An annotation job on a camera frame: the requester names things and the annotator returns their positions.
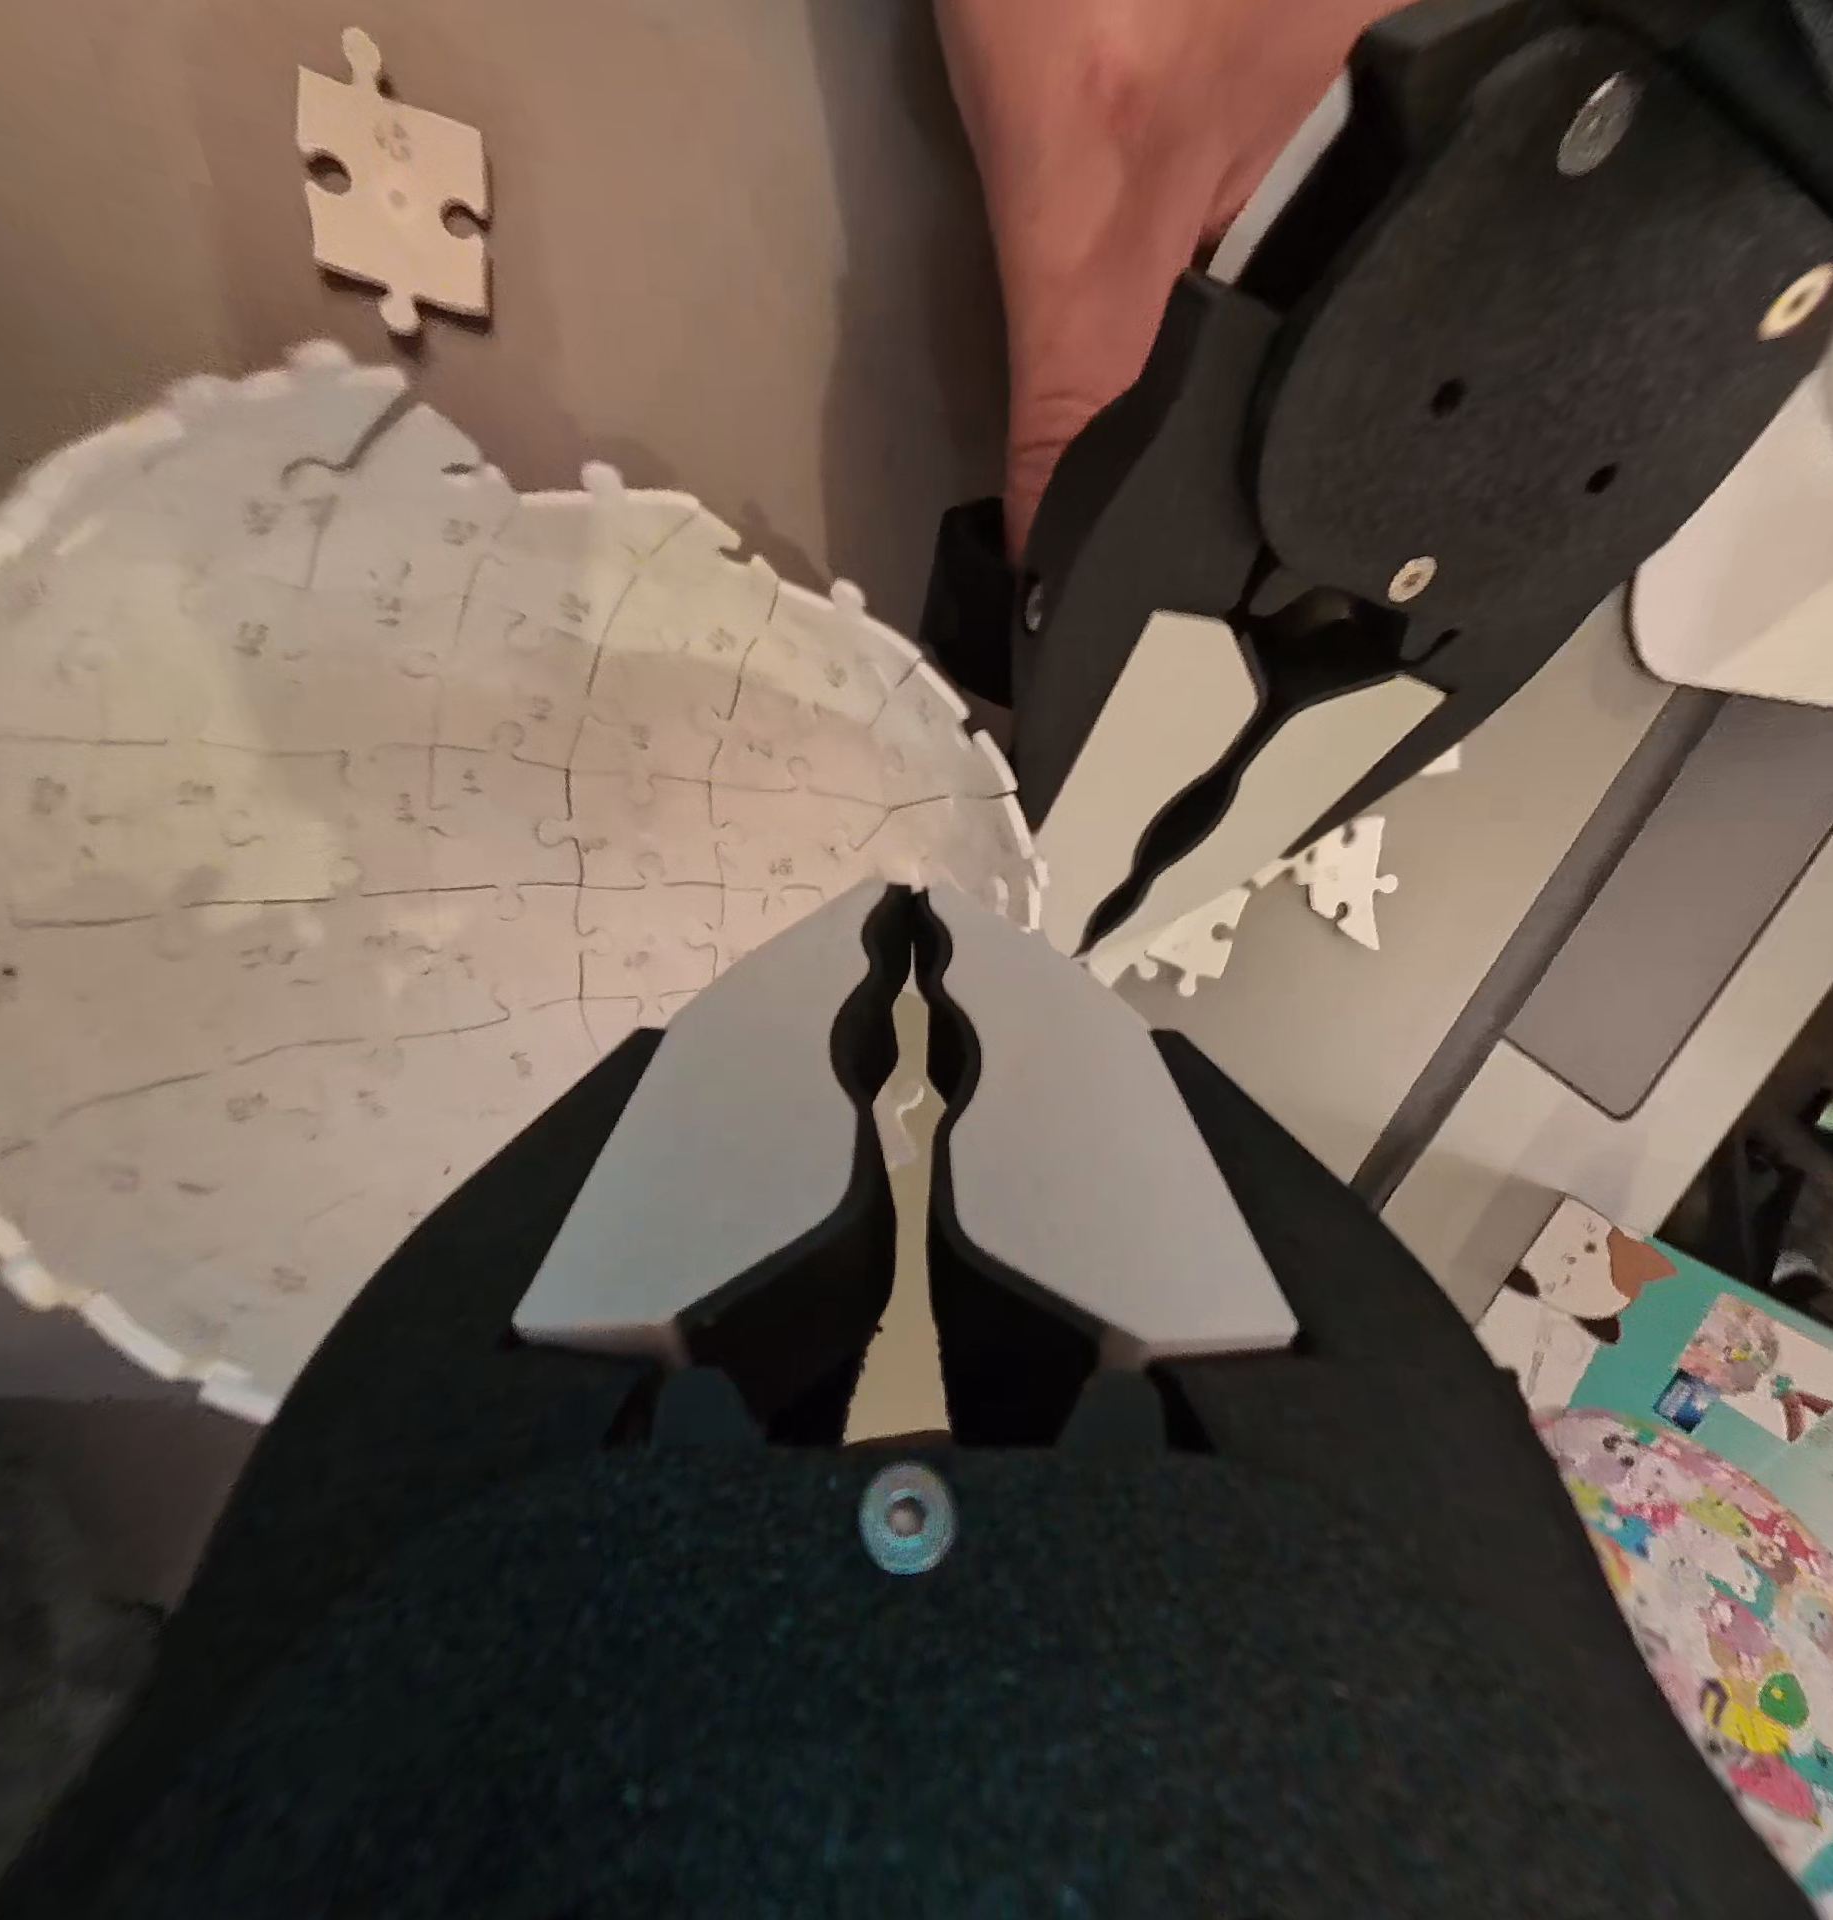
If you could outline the colourful puzzle ball box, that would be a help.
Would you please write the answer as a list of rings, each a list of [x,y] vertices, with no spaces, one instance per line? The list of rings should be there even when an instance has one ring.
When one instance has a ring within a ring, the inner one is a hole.
[[[1688,1738],[1833,1915],[1833,1329],[1564,1198],[1478,1334]]]

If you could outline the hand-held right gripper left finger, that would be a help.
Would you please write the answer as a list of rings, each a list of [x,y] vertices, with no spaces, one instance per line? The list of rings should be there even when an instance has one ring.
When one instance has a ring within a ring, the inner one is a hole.
[[[888,1199],[908,886],[855,884],[730,963],[661,1033],[513,1313],[531,1346],[755,1356],[743,1300]]]

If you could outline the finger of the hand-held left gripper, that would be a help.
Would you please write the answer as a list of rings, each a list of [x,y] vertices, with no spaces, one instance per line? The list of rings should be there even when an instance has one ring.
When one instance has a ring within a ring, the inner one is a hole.
[[[1206,777],[1159,815],[1132,869],[1130,897],[1092,936],[1093,957],[1128,956],[1165,927],[1319,837],[1321,821],[1422,728],[1445,693],[1390,675],[1253,719]]]
[[[1216,771],[1259,706],[1256,670],[1223,618],[1150,614],[1037,832],[1041,931],[1056,952],[1088,946],[1170,803]]]

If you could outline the person's left hand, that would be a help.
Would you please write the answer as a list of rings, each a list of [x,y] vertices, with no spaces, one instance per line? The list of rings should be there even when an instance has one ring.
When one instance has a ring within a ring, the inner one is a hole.
[[[1168,291],[1395,2],[939,2],[1007,346],[1011,560]]]

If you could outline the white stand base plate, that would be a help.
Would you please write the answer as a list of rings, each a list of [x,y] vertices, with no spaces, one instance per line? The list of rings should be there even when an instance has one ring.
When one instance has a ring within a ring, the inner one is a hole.
[[[1638,569],[1627,628],[1662,682],[1833,708],[1833,353]]]

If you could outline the partly built white puzzle ball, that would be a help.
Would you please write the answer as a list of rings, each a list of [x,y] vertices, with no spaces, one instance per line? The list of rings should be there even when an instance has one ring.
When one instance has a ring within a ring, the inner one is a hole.
[[[1001,750],[685,493],[335,342],[0,504],[0,1283],[266,1425],[615,1044],[857,880],[1040,924]]]

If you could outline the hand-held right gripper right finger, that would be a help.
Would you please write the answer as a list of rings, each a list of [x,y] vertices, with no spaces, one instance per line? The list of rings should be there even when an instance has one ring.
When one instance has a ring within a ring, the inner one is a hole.
[[[1294,1311],[1150,1025],[967,893],[917,907],[945,1246],[1111,1361],[1291,1347]]]

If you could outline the puzzle pieces group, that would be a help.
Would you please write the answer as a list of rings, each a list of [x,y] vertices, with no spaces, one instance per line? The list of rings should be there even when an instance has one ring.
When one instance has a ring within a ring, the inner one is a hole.
[[[1379,907],[1400,888],[1382,851],[1385,819],[1361,815],[1167,925],[1098,946],[1087,968],[1103,987],[1132,973],[1143,982],[1165,976],[1172,992],[1191,997],[1227,973],[1244,911],[1278,880],[1299,888],[1304,907],[1335,935],[1379,952]]]

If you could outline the dark grey table flap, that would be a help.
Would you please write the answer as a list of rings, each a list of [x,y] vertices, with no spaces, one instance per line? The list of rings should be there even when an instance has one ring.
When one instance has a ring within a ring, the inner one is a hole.
[[[1833,836],[1833,708],[1729,698],[1505,1031],[1629,1118]]]

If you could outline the single white puzzle piece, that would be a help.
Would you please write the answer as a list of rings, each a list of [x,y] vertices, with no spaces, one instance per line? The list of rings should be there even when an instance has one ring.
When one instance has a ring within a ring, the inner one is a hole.
[[[348,73],[298,68],[296,146],[312,264],[376,293],[396,338],[427,310],[491,316],[491,166],[482,134],[390,92],[362,28],[341,33]]]

